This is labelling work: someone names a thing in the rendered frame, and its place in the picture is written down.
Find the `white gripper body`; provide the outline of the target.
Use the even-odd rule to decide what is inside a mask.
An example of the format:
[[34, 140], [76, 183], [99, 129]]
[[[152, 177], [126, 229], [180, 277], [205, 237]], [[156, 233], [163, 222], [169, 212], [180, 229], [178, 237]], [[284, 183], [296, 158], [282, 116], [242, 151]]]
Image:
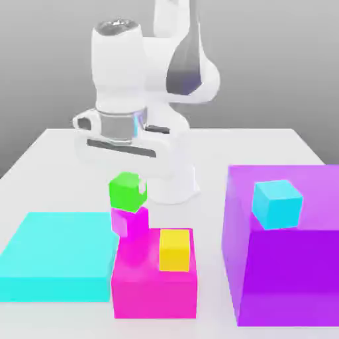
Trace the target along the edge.
[[144, 177], [171, 176], [171, 137], [157, 132], [141, 132], [130, 145], [114, 145], [107, 140], [76, 131], [75, 153], [79, 160], [99, 170], [130, 171]]

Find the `small green cube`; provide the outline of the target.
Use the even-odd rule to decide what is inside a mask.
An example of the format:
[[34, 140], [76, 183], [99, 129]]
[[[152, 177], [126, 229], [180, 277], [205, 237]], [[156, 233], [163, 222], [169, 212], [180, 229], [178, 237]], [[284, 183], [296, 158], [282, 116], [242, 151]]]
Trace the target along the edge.
[[111, 207], [124, 211], [136, 212], [147, 200], [145, 195], [139, 194], [139, 175], [123, 171], [109, 183], [109, 197]]

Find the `small magenta cube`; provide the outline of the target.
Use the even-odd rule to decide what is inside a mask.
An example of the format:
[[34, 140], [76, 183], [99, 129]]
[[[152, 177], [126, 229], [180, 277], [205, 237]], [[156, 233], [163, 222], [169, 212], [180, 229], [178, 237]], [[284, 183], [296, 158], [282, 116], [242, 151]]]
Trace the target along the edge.
[[135, 239], [149, 229], [149, 214], [146, 207], [141, 206], [135, 213], [111, 208], [112, 230], [121, 238]]

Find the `small yellow cube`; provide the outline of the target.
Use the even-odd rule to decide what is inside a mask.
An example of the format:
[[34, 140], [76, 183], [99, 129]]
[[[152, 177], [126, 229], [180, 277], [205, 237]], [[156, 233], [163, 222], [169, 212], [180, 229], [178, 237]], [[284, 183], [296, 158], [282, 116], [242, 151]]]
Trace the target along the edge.
[[188, 229], [161, 229], [159, 245], [160, 271], [189, 271], [190, 233]]

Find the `small cyan cube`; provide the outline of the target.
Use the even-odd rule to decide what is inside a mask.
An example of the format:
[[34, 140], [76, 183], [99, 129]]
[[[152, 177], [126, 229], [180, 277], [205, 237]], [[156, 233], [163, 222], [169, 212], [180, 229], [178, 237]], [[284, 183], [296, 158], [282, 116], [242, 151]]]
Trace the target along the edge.
[[297, 227], [302, 206], [303, 196], [290, 181], [255, 182], [252, 214], [265, 230]]

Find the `large pink box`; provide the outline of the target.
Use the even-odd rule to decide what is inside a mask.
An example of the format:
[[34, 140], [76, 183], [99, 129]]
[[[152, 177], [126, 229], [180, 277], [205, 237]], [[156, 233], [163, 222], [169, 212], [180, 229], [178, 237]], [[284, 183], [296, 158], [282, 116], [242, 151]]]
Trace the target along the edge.
[[[187, 238], [187, 271], [160, 270], [163, 234]], [[150, 228], [134, 240], [119, 240], [111, 278], [115, 318], [195, 318], [197, 290], [192, 229]]]

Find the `large cyan box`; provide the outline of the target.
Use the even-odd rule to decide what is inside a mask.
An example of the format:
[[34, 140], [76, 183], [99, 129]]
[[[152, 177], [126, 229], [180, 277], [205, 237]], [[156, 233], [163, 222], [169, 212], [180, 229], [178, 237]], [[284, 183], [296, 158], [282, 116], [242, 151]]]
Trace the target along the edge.
[[108, 212], [27, 214], [0, 253], [0, 303], [109, 301], [118, 243]]

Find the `large purple box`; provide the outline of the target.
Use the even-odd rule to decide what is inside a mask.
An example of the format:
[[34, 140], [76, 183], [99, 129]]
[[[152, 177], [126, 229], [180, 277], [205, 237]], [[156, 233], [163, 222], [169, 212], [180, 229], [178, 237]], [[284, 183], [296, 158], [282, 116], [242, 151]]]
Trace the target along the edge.
[[[299, 224], [265, 230], [254, 185], [280, 179], [303, 196]], [[339, 326], [339, 165], [230, 166], [221, 246], [238, 326]]]

